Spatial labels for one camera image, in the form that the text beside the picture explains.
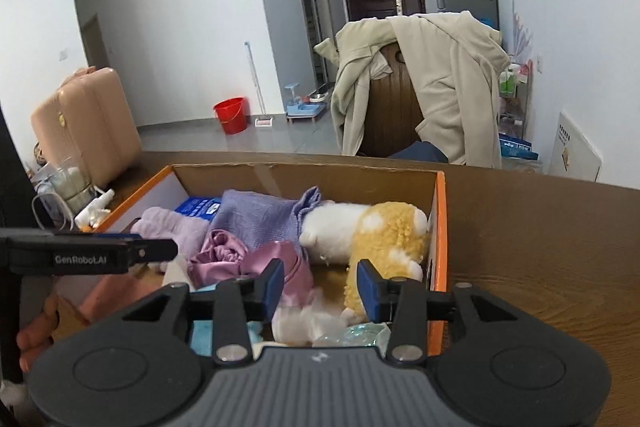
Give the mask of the person's left hand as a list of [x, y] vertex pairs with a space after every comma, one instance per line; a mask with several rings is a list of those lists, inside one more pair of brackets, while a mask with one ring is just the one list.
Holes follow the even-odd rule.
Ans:
[[79, 277], [69, 277], [58, 282], [52, 293], [44, 300], [42, 311], [16, 336], [21, 350], [20, 366], [24, 373], [32, 369], [35, 359], [53, 345], [53, 335], [60, 317], [58, 308], [63, 303], [63, 323], [70, 319], [70, 329], [76, 332], [79, 325], [88, 325], [124, 309], [137, 300], [154, 293], [162, 285], [160, 274], [154, 272], [138, 274], [105, 275], [78, 299], [78, 291], [86, 288], [79, 284]]

